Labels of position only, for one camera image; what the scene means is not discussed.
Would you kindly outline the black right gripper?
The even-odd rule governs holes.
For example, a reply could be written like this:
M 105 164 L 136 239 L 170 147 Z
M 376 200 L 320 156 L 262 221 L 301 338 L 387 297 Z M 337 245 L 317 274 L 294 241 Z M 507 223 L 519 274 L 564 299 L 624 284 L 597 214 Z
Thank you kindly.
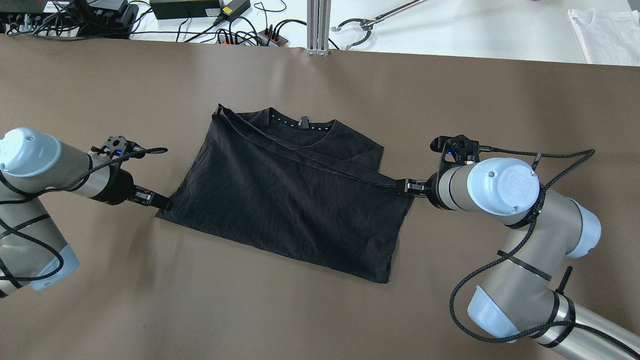
M 400 195 L 425 198 L 435 208 L 443 208 L 443 203 L 437 194 L 438 173 L 433 173 L 428 179 L 400 178 L 395 180 L 395 192 Z

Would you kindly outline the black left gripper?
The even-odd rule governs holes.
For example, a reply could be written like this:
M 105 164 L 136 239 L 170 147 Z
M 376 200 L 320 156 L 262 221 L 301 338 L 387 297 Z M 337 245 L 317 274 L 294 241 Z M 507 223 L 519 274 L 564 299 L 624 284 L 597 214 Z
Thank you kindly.
M 129 201 L 163 211 L 169 211 L 173 207 L 169 198 L 146 187 L 137 186 L 128 171 L 117 167 L 110 167 L 109 180 L 105 188 L 94 196 L 94 200 L 111 206 Z

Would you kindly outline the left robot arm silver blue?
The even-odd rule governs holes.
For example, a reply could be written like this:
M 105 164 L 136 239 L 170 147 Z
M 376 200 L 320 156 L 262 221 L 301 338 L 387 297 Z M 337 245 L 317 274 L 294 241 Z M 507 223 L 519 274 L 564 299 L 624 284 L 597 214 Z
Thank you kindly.
M 29 127 L 1 139 L 1 296 L 30 286 L 41 291 L 79 267 L 72 246 L 41 202 L 41 196 L 69 192 L 108 205 L 130 201 L 169 210 L 169 198 L 137 186 L 123 162 L 162 154 L 123 136 L 83 152 Z

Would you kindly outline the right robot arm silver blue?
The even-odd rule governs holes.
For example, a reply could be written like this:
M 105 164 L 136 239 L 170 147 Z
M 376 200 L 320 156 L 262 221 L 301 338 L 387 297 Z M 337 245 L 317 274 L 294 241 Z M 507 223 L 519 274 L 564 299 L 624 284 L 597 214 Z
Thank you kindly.
M 444 161 L 427 180 L 404 178 L 397 189 L 442 210 L 488 215 L 509 228 L 494 260 L 451 292 L 450 316 L 464 333 L 494 344 L 530 338 L 569 360 L 637 360 L 638 335 L 565 294 L 571 268 L 550 288 L 562 260 L 587 255 L 602 232 L 589 209 L 551 189 L 564 175 L 542 184 L 530 164 L 509 157 Z

